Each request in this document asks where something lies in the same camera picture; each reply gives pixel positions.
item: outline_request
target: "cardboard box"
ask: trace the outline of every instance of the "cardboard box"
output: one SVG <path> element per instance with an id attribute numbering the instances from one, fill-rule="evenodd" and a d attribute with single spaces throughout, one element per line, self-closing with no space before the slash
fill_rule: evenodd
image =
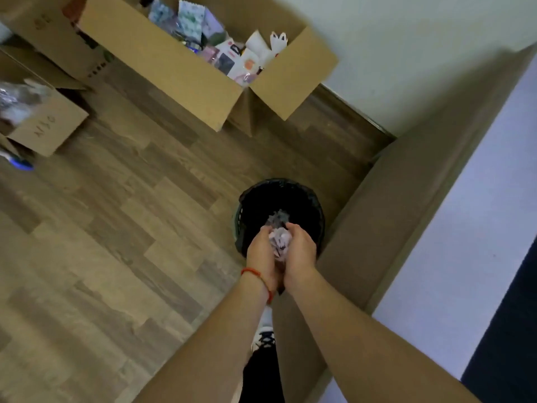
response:
<path id="1" fill-rule="evenodd" d="M 87 84 L 113 55 L 76 28 L 86 0 L 0 0 L 0 21 Z"/>
<path id="2" fill-rule="evenodd" d="M 19 126 L 13 128 L 2 123 L 0 144 L 17 156 L 20 153 L 11 141 L 50 156 L 88 117 L 87 112 L 59 93 L 57 88 L 80 90 L 84 85 L 34 51 L 1 47 L 0 80 L 21 84 L 24 79 L 48 85 L 53 91 Z"/>
<path id="3" fill-rule="evenodd" d="M 139 0 L 87 0 L 85 8 L 81 1 L 2 0 L 0 20 L 84 82 L 106 60 L 73 29 L 80 16 L 83 33 L 217 131 L 229 118 L 251 135 L 257 97 L 287 119 L 337 64 L 313 30 L 274 0 L 188 0 L 206 5 L 235 40 L 259 29 L 270 45 L 272 31 L 287 34 L 289 45 L 246 89 L 152 24 Z M 163 1 L 177 9 L 178 0 Z"/>

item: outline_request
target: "red bracelet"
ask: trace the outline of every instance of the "red bracelet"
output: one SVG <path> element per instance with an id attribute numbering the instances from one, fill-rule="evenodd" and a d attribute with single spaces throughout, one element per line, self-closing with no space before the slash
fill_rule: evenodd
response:
<path id="1" fill-rule="evenodd" d="M 256 269 L 251 269 L 251 268 L 247 267 L 247 268 L 241 270 L 241 276 L 243 275 L 243 273 L 245 271 L 248 271 L 249 273 L 252 273 L 254 276 L 258 277 L 263 282 L 263 284 L 265 285 L 265 287 L 266 287 L 266 289 L 267 289 L 267 291 L 269 293 L 268 294 L 269 296 L 268 296 L 267 304 L 270 304 L 272 302 L 272 297 L 273 297 L 272 291 L 270 291 L 269 286 L 267 285 L 267 282 L 265 281 L 265 279 L 263 277 L 261 277 L 261 273 L 259 271 L 257 271 Z"/>

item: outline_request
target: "person's right hand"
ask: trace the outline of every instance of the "person's right hand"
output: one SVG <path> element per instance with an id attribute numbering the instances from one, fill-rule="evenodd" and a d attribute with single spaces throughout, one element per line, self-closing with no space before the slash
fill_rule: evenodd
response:
<path id="1" fill-rule="evenodd" d="M 287 251 L 285 263 L 284 285 L 291 295 L 304 280 L 315 272 L 317 259 L 317 245 L 309 236 L 308 232 L 294 223 L 286 223 L 285 226 L 293 239 Z"/>

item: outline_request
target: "blue brush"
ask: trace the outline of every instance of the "blue brush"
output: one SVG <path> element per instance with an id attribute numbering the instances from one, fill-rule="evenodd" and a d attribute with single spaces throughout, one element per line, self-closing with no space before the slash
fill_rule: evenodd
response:
<path id="1" fill-rule="evenodd" d="M 11 153 L 1 148 L 0 148 L 0 157 L 4 157 L 6 160 L 10 162 L 11 165 L 13 165 L 15 168 L 18 168 L 20 170 L 23 170 L 23 171 L 33 170 L 33 165 L 30 164 L 28 161 L 22 158 L 19 158 L 17 156 L 14 156 Z"/>

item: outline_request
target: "black trash bag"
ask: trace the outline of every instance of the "black trash bag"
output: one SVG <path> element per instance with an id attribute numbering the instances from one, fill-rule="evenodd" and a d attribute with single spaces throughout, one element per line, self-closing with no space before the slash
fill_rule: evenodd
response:
<path id="1" fill-rule="evenodd" d="M 246 257 L 248 246 L 261 226 L 279 210 L 289 215 L 289 222 L 299 224 L 308 232 L 319 254 L 324 237 L 324 214 L 317 195 L 310 188 L 285 178 L 266 179 L 240 196 L 235 221 L 238 252 Z"/>

